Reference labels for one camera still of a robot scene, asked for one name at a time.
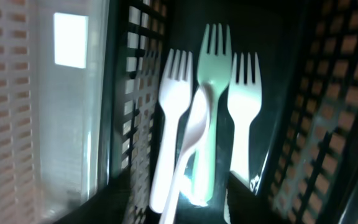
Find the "white plastic spoon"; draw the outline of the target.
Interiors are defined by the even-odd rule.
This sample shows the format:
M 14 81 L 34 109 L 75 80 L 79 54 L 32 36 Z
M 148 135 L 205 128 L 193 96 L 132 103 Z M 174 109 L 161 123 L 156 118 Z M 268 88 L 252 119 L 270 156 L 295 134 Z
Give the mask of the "white plastic spoon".
M 206 142 L 210 117 L 211 106 L 208 91 L 205 86 L 200 85 L 194 95 L 190 108 L 180 155 L 173 173 L 170 191 L 159 224 L 174 223 L 181 188 L 181 179 L 184 176 L 189 158 L 195 153 L 197 148 L 199 148 L 200 144 Z

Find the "white plastic fork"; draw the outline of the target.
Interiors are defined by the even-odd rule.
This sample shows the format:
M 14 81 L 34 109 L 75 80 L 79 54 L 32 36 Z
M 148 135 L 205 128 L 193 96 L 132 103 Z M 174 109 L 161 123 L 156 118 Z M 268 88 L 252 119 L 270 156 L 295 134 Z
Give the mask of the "white plastic fork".
M 155 213 L 162 213 L 167 201 L 175 168 L 178 123 L 190 107 L 192 90 L 192 53 L 170 49 L 158 94 L 165 122 L 150 192 L 149 207 Z
M 262 107 L 262 82 L 258 55 L 251 61 L 244 54 L 233 57 L 227 108 L 234 122 L 234 140 L 230 171 L 246 186 L 249 175 L 250 125 Z
M 219 98 L 231 79 L 232 48 L 230 28 L 206 25 L 197 66 L 197 81 L 206 88 L 211 107 L 206 143 L 195 155 L 192 193 L 202 202 L 213 197 L 216 170 L 216 133 Z

